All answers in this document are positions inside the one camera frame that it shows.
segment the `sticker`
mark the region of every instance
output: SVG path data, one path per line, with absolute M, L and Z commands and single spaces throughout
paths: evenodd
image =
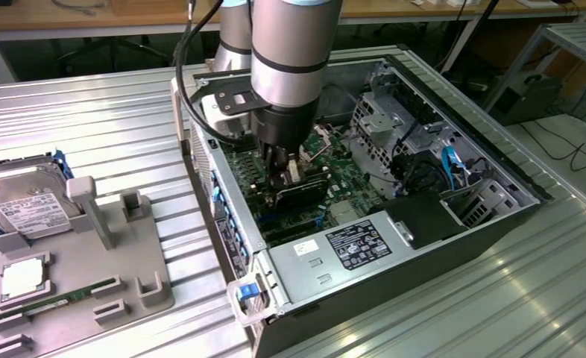
M 51 192 L 0 203 L 0 213 L 23 235 L 69 225 L 69 218 Z
M 392 253 L 369 220 L 325 235 L 342 267 L 353 270 Z
M 316 245 L 316 241 L 313 239 L 304 241 L 292 247 L 294 248 L 296 256 L 305 255 L 309 252 L 316 251 L 318 249 L 318 245 Z

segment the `metal workbench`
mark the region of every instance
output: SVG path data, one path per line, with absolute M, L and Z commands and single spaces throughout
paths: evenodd
M 386 47 L 333 58 L 374 53 L 396 55 L 554 201 L 474 261 L 279 356 L 586 356 L 586 198 L 410 52 Z M 250 355 L 177 150 L 171 76 L 159 69 L 0 86 L 0 158 L 54 145 L 75 175 L 95 177 L 99 202 L 139 188 L 173 284 L 171 309 L 73 345 L 65 357 L 101 357 L 106 348 L 115 357 Z
M 532 34 L 529 41 L 524 45 L 520 54 L 510 63 L 510 66 L 497 83 L 497 87 L 489 92 L 489 95 L 484 100 L 484 105 L 481 107 L 486 112 L 490 111 L 490 108 L 493 108 L 504 89 L 509 85 L 513 75 L 521 70 L 521 67 L 529 60 L 530 55 L 536 51 L 536 48 L 542 40 L 550 41 L 557 48 L 568 51 L 570 54 L 577 56 L 582 62 L 586 62 L 586 22 L 573 24 L 540 25 Z M 545 56 L 545 59 L 536 67 L 538 72 L 545 70 L 549 60 L 556 56 L 556 54 L 557 51 L 552 51 L 552 53 Z

